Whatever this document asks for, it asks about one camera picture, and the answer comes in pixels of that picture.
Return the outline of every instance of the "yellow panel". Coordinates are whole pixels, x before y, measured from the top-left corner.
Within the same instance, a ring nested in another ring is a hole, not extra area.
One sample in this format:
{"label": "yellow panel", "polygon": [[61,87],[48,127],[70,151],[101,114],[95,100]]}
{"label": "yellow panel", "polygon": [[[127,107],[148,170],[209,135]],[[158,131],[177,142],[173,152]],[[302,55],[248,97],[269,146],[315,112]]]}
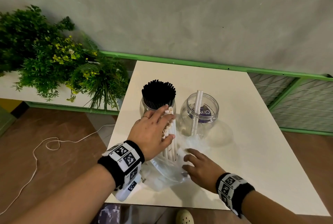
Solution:
{"label": "yellow panel", "polygon": [[21,102],[22,100],[0,98],[0,106],[9,113],[13,111]]}

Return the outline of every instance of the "plastic bag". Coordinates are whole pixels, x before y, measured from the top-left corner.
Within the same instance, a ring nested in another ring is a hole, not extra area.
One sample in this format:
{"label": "plastic bag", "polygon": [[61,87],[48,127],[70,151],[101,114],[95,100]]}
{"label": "plastic bag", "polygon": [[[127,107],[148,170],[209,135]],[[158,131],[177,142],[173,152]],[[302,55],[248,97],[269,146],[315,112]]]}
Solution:
{"label": "plastic bag", "polygon": [[154,159],[146,162],[141,167],[141,175],[148,187],[155,191],[161,191],[164,188],[183,183],[189,180],[189,176],[182,169],[184,164],[192,165],[190,162],[184,162],[184,156],[188,153],[185,151],[188,148],[196,149],[202,153],[209,150],[209,146],[204,140],[201,140],[198,135],[185,137],[182,134],[177,134],[177,160],[172,162],[162,154],[157,155]]}

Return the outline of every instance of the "bundle of black straws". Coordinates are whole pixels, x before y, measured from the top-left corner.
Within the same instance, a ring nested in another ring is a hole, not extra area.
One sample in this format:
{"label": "bundle of black straws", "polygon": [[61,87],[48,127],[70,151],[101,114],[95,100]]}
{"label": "bundle of black straws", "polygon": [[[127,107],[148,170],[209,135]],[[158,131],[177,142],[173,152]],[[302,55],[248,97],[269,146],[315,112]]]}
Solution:
{"label": "bundle of black straws", "polygon": [[142,89],[144,103],[152,110],[157,110],[165,104],[172,106],[175,96],[176,90],[171,83],[156,79],[144,85]]}

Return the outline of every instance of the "gray wall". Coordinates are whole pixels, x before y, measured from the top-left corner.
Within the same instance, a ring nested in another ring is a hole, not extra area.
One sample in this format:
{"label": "gray wall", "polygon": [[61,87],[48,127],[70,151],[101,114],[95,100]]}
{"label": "gray wall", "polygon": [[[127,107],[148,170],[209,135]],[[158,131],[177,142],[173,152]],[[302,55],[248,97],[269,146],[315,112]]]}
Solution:
{"label": "gray wall", "polygon": [[70,16],[101,49],[333,74],[333,0],[0,0]]}

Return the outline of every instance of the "power cord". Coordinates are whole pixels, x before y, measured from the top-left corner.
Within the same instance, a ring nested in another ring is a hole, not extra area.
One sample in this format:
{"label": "power cord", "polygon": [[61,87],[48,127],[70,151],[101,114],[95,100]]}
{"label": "power cord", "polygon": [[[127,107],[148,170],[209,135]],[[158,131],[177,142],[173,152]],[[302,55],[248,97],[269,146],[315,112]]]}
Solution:
{"label": "power cord", "polygon": [[[105,127],[105,126],[114,126],[115,124],[110,124],[110,125],[104,125],[104,126],[102,126],[102,127]],[[93,135],[94,133],[91,133],[91,134],[89,134],[89,135],[87,135],[86,137],[84,137],[84,138],[82,138],[81,140],[78,140],[78,141],[76,141],[76,142],[74,142],[74,143],[77,143],[77,142],[81,142],[82,140],[84,140],[84,139],[86,139],[87,137],[89,137],[89,136],[91,136],[91,135]],[[40,146],[40,145],[42,145],[42,143],[43,142],[45,142],[46,140],[48,140],[48,139],[53,139],[53,138],[57,138],[57,140],[53,140],[53,141],[49,141],[49,142],[47,142],[46,144],[45,144],[45,147],[48,149],[48,150],[53,150],[53,151],[55,151],[55,150],[58,150],[58,149],[60,149],[60,143],[61,142],[73,142],[73,141],[60,141],[59,140],[59,138],[58,137],[50,137],[50,138],[47,138],[47,139],[44,139],[37,147],[35,147],[35,149],[32,151],[32,154],[33,154],[33,156],[34,156],[34,158],[35,158],[35,160],[36,160],[36,168],[35,168],[35,171],[34,171],[34,173],[32,174],[32,176],[31,176],[31,178],[30,178],[30,180],[21,188],[21,190],[20,190],[20,192],[19,192],[19,194],[16,196],[16,198],[12,201],[12,203],[10,203],[10,205],[2,212],[2,213],[0,213],[0,215],[2,215],[3,213],[5,213],[9,208],[10,208],[10,206],[15,202],[15,200],[17,200],[17,198],[20,196],[20,194],[21,194],[21,192],[22,192],[22,190],[31,182],[31,180],[34,178],[34,176],[35,176],[35,174],[36,174],[36,172],[37,172],[37,161],[38,161],[38,159],[37,159],[37,157],[36,157],[36,155],[35,155],[35,150]],[[58,144],[59,144],[59,147],[57,148],[57,149],[50,149],[47,145],[50,143],[50,142],[58,142]]]}

